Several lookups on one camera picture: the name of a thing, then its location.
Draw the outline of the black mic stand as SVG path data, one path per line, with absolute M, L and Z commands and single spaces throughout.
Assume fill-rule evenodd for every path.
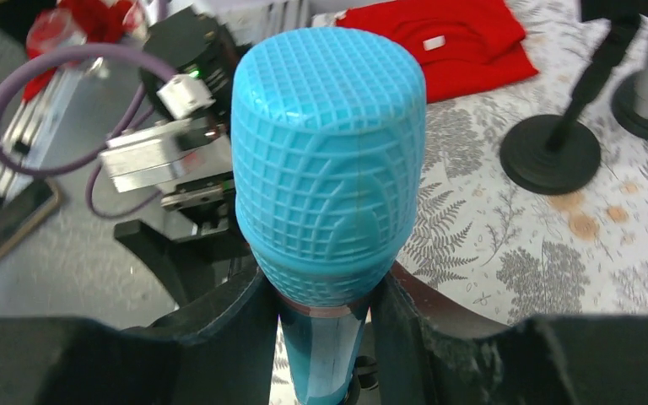
M 375 358 L 360 355 L 354 362 L 354 371 L 348 390 L 347 404 L 379 405 L 379 368 Z
M 637 138 L 648 141 L 648 94 L 642 71 L 631 73 L 615 89 L 611 111 L 622 128 Z
M 581 1 L 580 20 L 610 21 L 604 39 L 570 93 L 564 113 L 529 117 L 513 126 L 499 150 L 503 171 L 537 194 L 562 195 L 588 184 L 601 163 L 593 132 L 578 122 L 624 59 L 641 24 L 639 1 Z

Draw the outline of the blue microphone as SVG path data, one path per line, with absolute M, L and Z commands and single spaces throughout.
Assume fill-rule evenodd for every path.
M 347 395 L 370 293 L 413 230 L 425 109 L 414 57 L 363 30 L 287 31 L 236 69 L 236 219 L 281 299 L 302 404 Z

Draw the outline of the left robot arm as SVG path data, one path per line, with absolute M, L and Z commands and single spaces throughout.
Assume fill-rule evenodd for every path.
M 192 223 L 193 235 L 177 240 L 139 220 L 114 229 L 183 306 L 218 284 L 216 263 L 228 262 L 237 273 L 248 253 L 235 220 L 230 151 L 232 80 L 244 51 L 216 18 L 190 8 L 155 24 L 143 49 L 176 70 L 168 80 L 140 73 L 162 118 L 121 132 L 100 158 L 119 192 L 155 187 L 167 213 Z

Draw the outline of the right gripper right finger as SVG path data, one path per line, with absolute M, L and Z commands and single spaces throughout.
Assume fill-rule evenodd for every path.
M 648 404 L 648 316 L 506 326 L 394 267 L 372 300 L 385 404 Z

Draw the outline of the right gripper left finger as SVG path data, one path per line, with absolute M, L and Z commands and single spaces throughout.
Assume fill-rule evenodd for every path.
M 265 404 L 275 294 L 248 271 L 150 327 L 0 318 L 0 404 Z

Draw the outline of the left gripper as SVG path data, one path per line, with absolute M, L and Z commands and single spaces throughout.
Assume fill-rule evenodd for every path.
M 232 189 L 232 159 L 229 131 L 209 111 L 214 97 L 190 75 L 174 76 L 156 94 L 172 120 L 107 141 L 101 164 L 119 192 L 155 187 L 165 211 L 216 230 L 228 214 L 224 197 Z M 114 238 L 180 307 L 257 267 L 249 246 L 231 229 L 172 240 L 135 219 L 117 224 Z

